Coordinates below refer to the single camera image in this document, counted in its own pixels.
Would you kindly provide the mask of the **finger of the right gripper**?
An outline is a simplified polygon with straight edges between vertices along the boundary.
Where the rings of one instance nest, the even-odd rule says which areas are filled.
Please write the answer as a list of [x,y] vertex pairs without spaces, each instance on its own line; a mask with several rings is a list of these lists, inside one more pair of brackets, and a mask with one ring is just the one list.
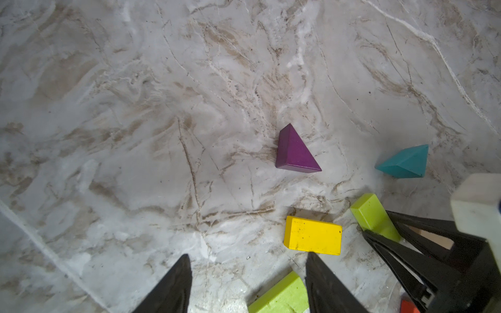
[[391,269],[419,312],[468,312],[462,274],[438,260],[366,230],[363,237]]
[[426,256],[456,270],[466,270],[487,244],[484,239],[460,232],[453,221],[421,218],[389,211],[403,239]]

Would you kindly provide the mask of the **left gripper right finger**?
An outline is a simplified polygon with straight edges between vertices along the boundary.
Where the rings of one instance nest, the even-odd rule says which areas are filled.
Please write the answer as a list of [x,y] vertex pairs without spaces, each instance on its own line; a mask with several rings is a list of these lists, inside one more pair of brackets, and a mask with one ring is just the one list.
[[368,313],[367,309],[314,252],[309,252],[307,256],[305,286],[311,313]]

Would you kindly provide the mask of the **yellow rectangular block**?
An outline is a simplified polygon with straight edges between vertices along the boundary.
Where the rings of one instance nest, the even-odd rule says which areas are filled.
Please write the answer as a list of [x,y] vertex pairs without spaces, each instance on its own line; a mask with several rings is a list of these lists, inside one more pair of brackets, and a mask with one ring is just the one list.
[[284,246],[291,250],[339,256],[343,227],[317,220],[287,216]]

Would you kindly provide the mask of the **lime green block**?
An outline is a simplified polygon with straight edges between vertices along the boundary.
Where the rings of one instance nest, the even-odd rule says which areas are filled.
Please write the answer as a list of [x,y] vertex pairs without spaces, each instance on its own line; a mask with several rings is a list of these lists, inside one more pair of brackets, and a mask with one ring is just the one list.
[[303,313],[307,309],[309,300],[305,285],[294,271],[248,306],[249,313]]
[[376,194],[362,195],[350,206],[350,210],[363,231],[370,230],[397,243],[401,240]]

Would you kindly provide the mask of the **red rectangular block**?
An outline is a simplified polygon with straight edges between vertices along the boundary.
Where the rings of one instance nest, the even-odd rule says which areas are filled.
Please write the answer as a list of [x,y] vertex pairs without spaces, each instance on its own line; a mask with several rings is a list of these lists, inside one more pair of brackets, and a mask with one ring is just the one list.
[[400,313],[420,313],[417,306],[412,302],[411,298],[405,293],[401,297],[399,308]]

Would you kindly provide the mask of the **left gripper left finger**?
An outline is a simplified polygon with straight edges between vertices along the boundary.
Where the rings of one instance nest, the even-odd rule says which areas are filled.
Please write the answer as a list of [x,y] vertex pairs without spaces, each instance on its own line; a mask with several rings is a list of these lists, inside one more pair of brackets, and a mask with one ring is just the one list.
[[193,274],[188,254],[182,255],[133,313],[187,313]]

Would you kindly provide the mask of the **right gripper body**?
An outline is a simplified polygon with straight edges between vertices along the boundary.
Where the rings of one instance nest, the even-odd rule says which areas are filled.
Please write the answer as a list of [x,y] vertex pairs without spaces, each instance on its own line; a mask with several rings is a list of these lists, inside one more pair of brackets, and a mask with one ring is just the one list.
[[457,229],[476,239],[459,295],[472,312],[500,312],[500,174],[472,174],[450,203]]

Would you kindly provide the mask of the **teal triangular block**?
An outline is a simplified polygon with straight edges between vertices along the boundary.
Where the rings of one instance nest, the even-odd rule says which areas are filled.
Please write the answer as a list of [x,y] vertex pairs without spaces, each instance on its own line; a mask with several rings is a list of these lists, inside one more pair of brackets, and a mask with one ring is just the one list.
[[409,147],[375,168],[398,179],[422,178],[426,172],[428,151],[428,145]]

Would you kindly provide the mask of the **purple triangular block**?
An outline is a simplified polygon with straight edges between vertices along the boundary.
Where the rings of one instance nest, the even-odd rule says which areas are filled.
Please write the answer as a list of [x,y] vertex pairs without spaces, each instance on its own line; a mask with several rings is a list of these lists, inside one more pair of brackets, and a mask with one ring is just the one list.
[[302,173],[322,171],[322,168],[291,123],[285,126],[279,133],[275,167]]

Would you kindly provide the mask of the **natural wood block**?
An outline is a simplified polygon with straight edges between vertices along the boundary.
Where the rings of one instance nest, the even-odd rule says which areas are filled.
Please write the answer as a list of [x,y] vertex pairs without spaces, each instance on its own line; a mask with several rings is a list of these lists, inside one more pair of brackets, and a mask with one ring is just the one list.
[[447,237],[440,236],[440,235],[437,235],[435,233],[431,233],[431,232],[417,229],[417,228],[414,231],[416,233],[420,234],[422,237],[425,237],[429,241],[432,241],[433,243],[435,243],[435,244],[437,244],[445,249],[450,250],[452,248],[452,246],[454,245],[454,242]]

